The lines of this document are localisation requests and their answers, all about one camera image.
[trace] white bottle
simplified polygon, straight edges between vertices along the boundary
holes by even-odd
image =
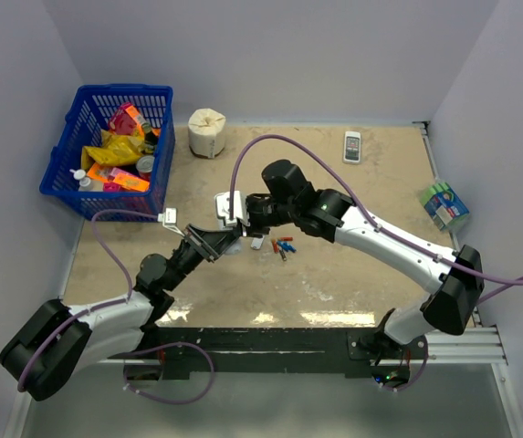
[[[101,192],[103,190],[102,183],[100,181],[91,180],[85,171],[78,169],[70,169],[72,176],[75,180],[78,181],[78,191],[79,192]]]

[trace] white roll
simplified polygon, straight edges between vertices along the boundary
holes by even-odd
[[[197,109],[188,120],[190,149],[203,158],[214,158],[226,142],[226,117],[214,109]]]

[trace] gray floor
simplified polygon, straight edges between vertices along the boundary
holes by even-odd
[[[166,397],[195,394],[207,374],[157,383]],[[95,365],[34,402],[27,438],[468,437],[510,433],[489,366],[432,365],[411,389],[380,391],[337,375],[220,374],[209,394],[167,406],[122,391],[121,365]]]

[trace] wooden table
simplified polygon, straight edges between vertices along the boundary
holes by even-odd
[[[346,130],[362,134],[362,163],[342,162]],[[214,160],[195,158],[185,127],[176,147],[166,205],[178,209],[179,226],[216,229],[213,197],[229,188],[236,156],[255,137],[278,133],[300,141],[325,160],[355,190],[369,210],[386,221],[440,245],[440,233],[417,200],[434,181],[419,129],[415,127],[228,128],[225,150]],[[343,189],[314,161],[280,141],[262,141],[243,161],[237,189],[266,193],[261,171],[282,158],[298,164],[315,188]],[[99,230],[131,276],[148,254],[169,256],[179,237],[160,224],[101,223]],[[295,226],[273,236],[294,237],[295,254],[283,262],[266,239],[259,251],[244,240],[240,255],[203,262],[172,295],[174,306],[160,323],[188,327],[369,327],[393,307],[424,292],[412,280],[357,250],[302,234]],[[123,274],[97,244],[85,223],[65,292],[67,304],[85,304],[123,294]]]

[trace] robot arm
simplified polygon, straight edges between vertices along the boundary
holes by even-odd
[[[482,280],[450,269],[379,233],[351,198],[332,189],[315,190],[290,161],[269,164],[262,177],[269,194],[244,196],[235,192],[234,214],[230,214],[229,193],[215,197],[222,231],[206,231],[189,224],[182,232],[163,217],[163,225],[181,235],[182,241],[169,259],[162,255],[143,259],[128,297],[123,296],[113,306],[94,303],[68,308],[58,299],[48,301],[5,346],[0,363],[19,379],[50,333],[81,310],[93,308],[62,330],[28,373],[25,389],[35,400],[44,400],[64,386],[76,370],[118,353],[141,349],[157,329],[155,321],[173,304],[173,297],[167,292],[174,290],[203,260],[214,262],[238,245],[242,236],[266,235],[271,227],[282,224],[294,224],[307,235],[374,256],[406,274],[430,294],[424,302],[390,310],[377,329],[360,339],[362,349],[380,359],[396,357],[403,345],[434,329],[452,335],[464,332],[482,293]],[[451,248],[427,243],[379,218],[376,221],[444,258],[477,271],[482,268],[478,252],[471,247],[464,246],[459,253],[453,253]]]

